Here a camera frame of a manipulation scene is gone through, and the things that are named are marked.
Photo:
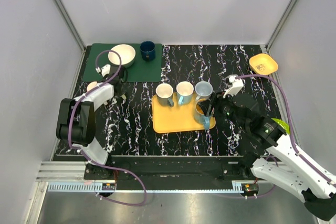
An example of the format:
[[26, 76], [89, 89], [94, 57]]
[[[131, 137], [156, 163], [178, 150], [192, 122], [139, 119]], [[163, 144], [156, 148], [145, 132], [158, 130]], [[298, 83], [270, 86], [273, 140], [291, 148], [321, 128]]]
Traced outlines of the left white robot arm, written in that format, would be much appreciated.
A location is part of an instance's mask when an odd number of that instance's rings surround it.
[[95, 137], [95, 111], [102, 105], [108, 105], [113, 97], [122, 95], [122, 84], [127, 81], [128, 72], [125, 67], [105, 65], [101, 73], [102, 81], [89, 83], [86, 93], [61, 101], [56, 137], [85, 154], [88, 161], [98, 164], [95, 174], [107, 180], [113, 175], [113, 167], [107, 163], [108, 153]]

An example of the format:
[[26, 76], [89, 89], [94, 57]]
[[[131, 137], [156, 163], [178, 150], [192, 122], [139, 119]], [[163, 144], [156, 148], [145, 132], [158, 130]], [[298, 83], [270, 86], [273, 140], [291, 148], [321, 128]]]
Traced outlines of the beige mug blue inside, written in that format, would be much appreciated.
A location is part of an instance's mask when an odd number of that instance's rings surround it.
[[204, 114], [202, 110], [202, 106], [209, 105], [209, 99], [200, 99], [197, 101], [195, 105], [195, 110], [194, 110], [194, 119], [198, 124], [201, 124], [205, 130], [209, 130], [210, 128], [210, 122], [211, 122], [211, 116], [207, 116]]

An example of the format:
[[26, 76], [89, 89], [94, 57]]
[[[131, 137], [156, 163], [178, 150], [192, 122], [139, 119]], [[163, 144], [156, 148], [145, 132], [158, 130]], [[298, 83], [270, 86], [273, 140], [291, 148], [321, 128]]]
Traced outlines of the orange rectangular tray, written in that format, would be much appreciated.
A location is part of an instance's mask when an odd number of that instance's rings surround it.
[[161, 106], [157, 95], [152, 97], [153, 128], [157, 133], [174, 133], [204, 130], [202, 124], [194, 119], [196, 93], [189, 104], [179, 106], [177, 93], [173, 94], [174, 107]]

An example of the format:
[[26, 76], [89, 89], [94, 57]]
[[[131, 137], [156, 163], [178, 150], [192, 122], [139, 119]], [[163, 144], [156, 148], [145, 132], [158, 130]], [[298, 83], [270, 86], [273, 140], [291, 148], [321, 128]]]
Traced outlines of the dark blue mug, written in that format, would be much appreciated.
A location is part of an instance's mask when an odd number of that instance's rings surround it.
[[144, 61], [153, 61], [155, 59], [155, 43], [144, 41], [140, 44], [140, 53]]

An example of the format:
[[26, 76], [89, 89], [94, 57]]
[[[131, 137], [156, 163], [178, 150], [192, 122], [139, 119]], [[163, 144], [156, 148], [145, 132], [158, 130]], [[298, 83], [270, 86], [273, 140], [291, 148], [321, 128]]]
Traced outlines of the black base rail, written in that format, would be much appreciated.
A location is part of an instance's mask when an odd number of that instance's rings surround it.
[[240, 157], [232, 156], [112, 156], [107, 165], [130, 170], [145, 177], [207, 177], [254, 180], [247, 168], [238, 167]]

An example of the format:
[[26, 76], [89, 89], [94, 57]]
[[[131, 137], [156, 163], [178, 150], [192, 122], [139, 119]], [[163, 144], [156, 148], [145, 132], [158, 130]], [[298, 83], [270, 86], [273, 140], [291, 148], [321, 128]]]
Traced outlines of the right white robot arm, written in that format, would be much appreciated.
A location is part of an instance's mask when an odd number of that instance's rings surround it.
[[258, 154], [247, 153], [238, 163], [242, 179], [250, 180], [255, 176], [269, 181], [297, 197], [321, 220], [329, 221], [335, 216], [335, 175], [292, 143], [281, 125], [262, 115], [257, 101], [245, 94], [222, 97], [214, 93], [199, 104], [205, 114], [216, 118], [223, 116], [242, 127], [259, 148], [290, 168], [290, 171], [284, 170]]

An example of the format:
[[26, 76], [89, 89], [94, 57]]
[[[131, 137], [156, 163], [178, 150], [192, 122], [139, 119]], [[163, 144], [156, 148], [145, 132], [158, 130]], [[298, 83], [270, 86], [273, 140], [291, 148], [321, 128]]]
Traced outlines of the cream bowl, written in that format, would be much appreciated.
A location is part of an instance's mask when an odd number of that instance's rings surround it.
[[118, 66], [120, 64], [120, 60], [116, 52], [121, 57], [121, 66], [128, 68], [131, 65], [133, 65], [135, 61], [136, 51], [132, 46], [127, 45], [127, 44], [119, 44], [119, 45], [114, 46], [111, 49], [111, 51], [108, 53], [109, 61], [113, 65]]

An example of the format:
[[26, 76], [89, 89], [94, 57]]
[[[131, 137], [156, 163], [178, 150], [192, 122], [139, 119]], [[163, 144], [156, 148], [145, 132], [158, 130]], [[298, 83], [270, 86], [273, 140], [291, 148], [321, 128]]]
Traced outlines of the lime green plate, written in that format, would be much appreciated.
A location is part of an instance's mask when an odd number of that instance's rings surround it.
[[271, 129], [272, 129], [272, 135], [289, 135], [289, 125], [285, 123], [284, 121], [276, 118], [271, 118]]

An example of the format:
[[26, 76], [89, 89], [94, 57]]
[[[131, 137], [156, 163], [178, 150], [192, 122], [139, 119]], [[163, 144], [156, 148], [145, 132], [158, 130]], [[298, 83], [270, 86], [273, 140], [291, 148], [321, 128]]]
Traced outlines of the orange square dish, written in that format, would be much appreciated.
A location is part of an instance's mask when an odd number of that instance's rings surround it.
[[276, 61], [268, 54], [257, 54], [249, 59], [252, 70], [260, 75], [269, 76], [279, 68]]

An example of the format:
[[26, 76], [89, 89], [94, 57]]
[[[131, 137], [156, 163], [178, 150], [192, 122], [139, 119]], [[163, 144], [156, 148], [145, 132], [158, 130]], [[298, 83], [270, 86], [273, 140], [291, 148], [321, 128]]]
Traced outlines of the clear glass mug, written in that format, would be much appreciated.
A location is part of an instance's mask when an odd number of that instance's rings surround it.
[[173, 88], [170, 84], [162, 83], [159, 84], [155, 90], [157, 100], [161, 106], [174, 107], [173, 102]]

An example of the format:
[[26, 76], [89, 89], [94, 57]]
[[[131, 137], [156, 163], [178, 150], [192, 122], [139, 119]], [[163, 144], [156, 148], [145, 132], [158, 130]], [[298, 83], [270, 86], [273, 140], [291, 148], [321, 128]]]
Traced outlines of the pink mug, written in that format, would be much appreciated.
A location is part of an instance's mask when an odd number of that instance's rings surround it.
[[91, 82], [87, 85], [87, 92], [94, 90], [98, 85], [97, 81]]

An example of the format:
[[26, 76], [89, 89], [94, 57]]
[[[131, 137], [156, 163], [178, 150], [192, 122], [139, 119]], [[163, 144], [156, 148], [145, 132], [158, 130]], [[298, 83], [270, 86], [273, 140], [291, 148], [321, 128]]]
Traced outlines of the dark green mat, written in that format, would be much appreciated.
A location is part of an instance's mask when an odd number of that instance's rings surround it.
[[[89, 58], [82, 76], [83, 82], [99, 81], [101, 75], [95, 70], [95, 60], [99, 53], [104, 50], [110, 50], [118, 44], [101, 44], [92, 45]], [[135, 49], [136, 56], [132, 66], [127, 68], [127, 82], [159, 82], [161, 80], [161, 61], [162, 61], [162, 44], [155, 44], [155, 59], [153, 61], [144, 61], [140, 53], [140, 44], [130, 44]]]

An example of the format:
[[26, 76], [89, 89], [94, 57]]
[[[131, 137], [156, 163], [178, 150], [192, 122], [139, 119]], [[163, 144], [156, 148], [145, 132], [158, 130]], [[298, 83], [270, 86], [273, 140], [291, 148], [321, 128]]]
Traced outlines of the white footed mug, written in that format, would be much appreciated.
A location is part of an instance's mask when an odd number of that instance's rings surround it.
[[196, 99], [195, 101], [199, 101], [200, 99], [208, 99], [213, 93], [213, 87], [209, 82], [200, 81], [195, 85]]

